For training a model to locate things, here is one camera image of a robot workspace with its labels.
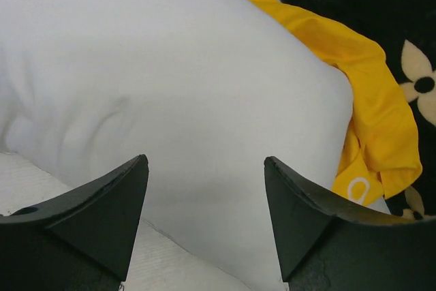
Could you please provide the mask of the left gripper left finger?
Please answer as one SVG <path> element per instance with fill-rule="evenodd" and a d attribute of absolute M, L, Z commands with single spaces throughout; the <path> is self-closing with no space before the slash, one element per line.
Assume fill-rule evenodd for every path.
<path fill-rule="evenodd" d="M 119 290 L 149 177 L 139 155 L 112 172 L 1 217 L 2 290 Z"/>

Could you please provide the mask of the yellow printed pillowcase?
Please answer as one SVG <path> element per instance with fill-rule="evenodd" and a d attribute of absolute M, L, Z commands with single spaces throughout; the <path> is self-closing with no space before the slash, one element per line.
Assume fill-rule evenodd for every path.
<path fill-rule="evenodd" d="M 403 193 L 422 205 L 412 184 L 422 173 L 418 128 L 384 51 L 345 25 L 278 0 L 249 0 L 273 17 L 325 63 L 340 69 L 354 101 L 334 193 L 361 205 Z"/>

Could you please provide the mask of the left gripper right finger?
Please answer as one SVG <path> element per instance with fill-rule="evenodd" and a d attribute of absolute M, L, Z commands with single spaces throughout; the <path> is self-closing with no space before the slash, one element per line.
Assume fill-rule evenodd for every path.
<path fill-rule="evenodd" d="M 434 290 L 435 220 L 346 200 L 276 157 L 264 162 L 281 276 L 290 290 Z"/>

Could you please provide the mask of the white pillow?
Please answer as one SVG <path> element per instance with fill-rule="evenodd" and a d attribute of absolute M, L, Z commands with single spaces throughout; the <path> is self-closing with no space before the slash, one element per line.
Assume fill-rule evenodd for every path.
<path fill-rule="evenodd" d="M 1 0 L 1 150 L 77 186 L 139 154 L 144 215 L 282 290 L 263 162 L 329 186 L 345 75 L 248 0 Z"/>

